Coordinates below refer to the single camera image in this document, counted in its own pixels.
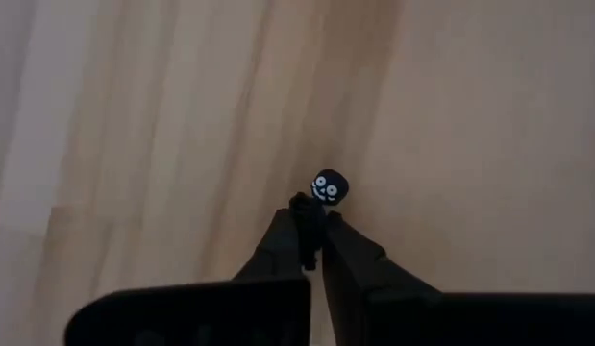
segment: light wood floor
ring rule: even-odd
[[[440,289],[595,291],[595,0],[103,0],[94,25],[36,344],[106,292],[231,277],[323,167]]]

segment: black figure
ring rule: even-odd
[[[325,238],[327,213],[323,206],[337,206],[348,189],[346,178],[332,169],[323,169],[310,185],[311,198],[299,192],[290,199],[289,208],[299,231],[299,255],[306,270],[316,269],[315,253]]]

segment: cartoon eyes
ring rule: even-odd
[[[327,183],[327,179],[325,177],[318,177],[316,178],[316,185],[319,187],[323,187]]]
[[[334,185],[327,186],[327,195],[329,196],[336,196],[337,195],[337,187]]]

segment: black plastic part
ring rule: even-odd
[[[304,277],[122,291],[79,310],[66,346],[308,346]]]
[[[370,343],[373,335],[368,324],[372,317],[368,312],[370,297],[383,296],[420,309],[441,296],[390,261],[383,247],[361,235],[336,212],[328,217],[323,277],[335,341],[340,346],[375,345]]]
[[[595,295],[443,294],[329,216],[323,275],[338,346],[595,345]]]
[[[299,258],[305,270],[316,269],[316,252],[321,249],[326,232],[327,214],[320,201],[303,192],[288,202],[299,236]]]
[[[234,280],[269,277],[301,277],[299,236],[290,210],[276,210],[254,255]]]

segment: black toy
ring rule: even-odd
[[[348,193],[339,173],[321,171],[311,191],[276,211],[232,280],[108,295],[73,316],[65,345],[308,346],[302,267],[321,247],[337,345],[595,345],[595,295],[439,292],[326,214]]]

